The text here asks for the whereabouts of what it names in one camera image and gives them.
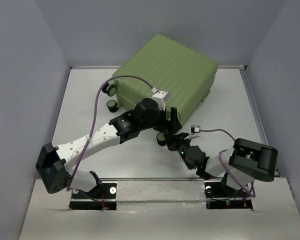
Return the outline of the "light green hard suitcase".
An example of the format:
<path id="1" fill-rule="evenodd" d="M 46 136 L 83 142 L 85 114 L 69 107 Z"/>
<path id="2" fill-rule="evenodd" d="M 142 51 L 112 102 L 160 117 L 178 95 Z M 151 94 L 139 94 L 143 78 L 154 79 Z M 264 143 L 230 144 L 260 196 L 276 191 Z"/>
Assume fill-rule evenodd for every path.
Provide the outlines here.
<path id="1" fill-rule="evenodd" d="M 182 127 L 193 111 L 210 94 L 218 62 L 164 35 L 151 38 L 129 60 L 118 68 L 101 90 L 116 96 L 108 109 L 132 110 L 144 98 L 151 98 L 151 88 L 169 91 L 167 111 L 177 108 Z"/>

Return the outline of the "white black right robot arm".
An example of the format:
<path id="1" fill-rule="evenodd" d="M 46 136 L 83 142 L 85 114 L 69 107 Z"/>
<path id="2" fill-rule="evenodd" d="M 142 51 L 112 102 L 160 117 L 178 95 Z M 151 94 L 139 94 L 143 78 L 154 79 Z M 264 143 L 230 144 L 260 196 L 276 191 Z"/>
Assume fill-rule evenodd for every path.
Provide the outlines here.
<path id="1" fill-rule="evenodd" d="M 215 156 L 207 154 L 197 145 L 191 145 L 191 140 L 200 137 L 209 130 L 198 130 L 192 133 L 164 133 L 167 148 L 178 152 L 189 170 L 196 170 L 196 175 L 204 180 L 210 180 L 225 173 L 226 178 L 220 183 L 220 190 L 225 196 L 232 196 L 238 190 L 243 190 L 254 198 L 248 184 L 255 180 L 272 182 L 275 178 L 278 150 L 272 146 L 254 142 L 244 138 L 233 138 L 233 146 L 220 151 Z"/>

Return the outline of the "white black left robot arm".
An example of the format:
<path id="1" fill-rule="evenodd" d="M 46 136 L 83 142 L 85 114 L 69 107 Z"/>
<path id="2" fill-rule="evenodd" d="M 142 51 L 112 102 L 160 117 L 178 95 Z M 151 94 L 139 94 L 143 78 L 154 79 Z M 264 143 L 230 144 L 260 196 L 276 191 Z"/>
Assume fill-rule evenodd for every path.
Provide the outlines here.
<path id="1" fill-rule="evenodd" d="M 100 194 L 103 183 L 94 171 L 79 170 L 81 161 L 137 138 L 144 130 L 175 134 L 181 128 L 177 108 L 161 109 L 156 100 L 145 98 L 134 109 L 111 119 L 90 134 L 57 146 L 43 145 L 35 168 L 49 194 L 67 189 L 94 198 Z"/>

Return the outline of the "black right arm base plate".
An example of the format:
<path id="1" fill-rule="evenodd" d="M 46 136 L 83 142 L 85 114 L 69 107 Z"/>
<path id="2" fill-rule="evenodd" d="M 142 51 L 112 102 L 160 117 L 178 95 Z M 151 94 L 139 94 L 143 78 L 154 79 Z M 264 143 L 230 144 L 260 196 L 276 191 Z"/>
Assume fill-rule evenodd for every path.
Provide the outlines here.
<path id="1" fill-rule="evenodd" d="M 221 181 L 205 181 L 204 194 L 208 210 L 252 210 L 251 198 L 243 190 L 235 190 Z"/>

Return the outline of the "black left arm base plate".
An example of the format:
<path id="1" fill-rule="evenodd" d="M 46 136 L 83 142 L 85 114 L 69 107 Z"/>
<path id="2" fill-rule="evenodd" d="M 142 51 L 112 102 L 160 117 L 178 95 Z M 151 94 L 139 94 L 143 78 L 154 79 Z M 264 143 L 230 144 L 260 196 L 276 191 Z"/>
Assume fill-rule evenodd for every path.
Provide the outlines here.
<path id="1" fill-rule="evenodd" d="M 117 209 L 117 181 L 103 181 L 90 192 L 73 190 L 69 208 L 71 210 L 115 211 Z"/>

